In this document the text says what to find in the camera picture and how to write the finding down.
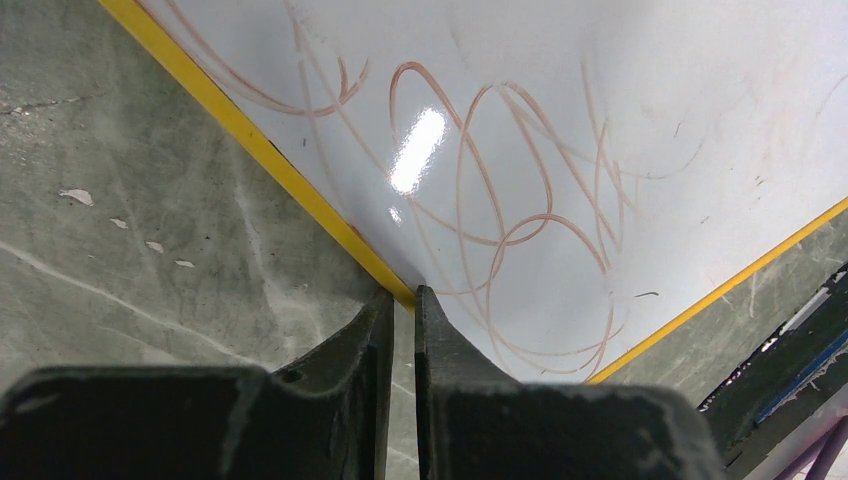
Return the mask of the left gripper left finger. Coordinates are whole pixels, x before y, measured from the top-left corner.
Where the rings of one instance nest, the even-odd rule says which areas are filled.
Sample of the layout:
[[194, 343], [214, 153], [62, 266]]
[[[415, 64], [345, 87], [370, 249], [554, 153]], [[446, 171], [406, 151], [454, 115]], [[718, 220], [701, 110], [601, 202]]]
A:
[[5, 479], [381, 479], [394, 302], [276, 371], [62, 366], [1, 398]]

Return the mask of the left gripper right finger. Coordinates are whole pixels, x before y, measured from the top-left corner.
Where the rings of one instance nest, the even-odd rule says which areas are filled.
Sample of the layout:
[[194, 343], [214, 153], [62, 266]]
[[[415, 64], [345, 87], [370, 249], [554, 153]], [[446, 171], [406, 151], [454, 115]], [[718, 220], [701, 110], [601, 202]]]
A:
[[661, 387], [522, 383], [450, 323], [434, 291], [415, 307], [424, 479], [721, 479], [706, 420]]

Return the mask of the yellow framed whiteboard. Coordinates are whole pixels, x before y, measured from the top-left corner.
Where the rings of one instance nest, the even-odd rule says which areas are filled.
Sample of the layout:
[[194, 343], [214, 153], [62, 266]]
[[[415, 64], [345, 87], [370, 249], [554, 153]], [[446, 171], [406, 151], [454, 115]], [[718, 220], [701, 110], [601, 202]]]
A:
[[404, 305], [598, 382], [847, 206], [843, 1], [109, 1]]

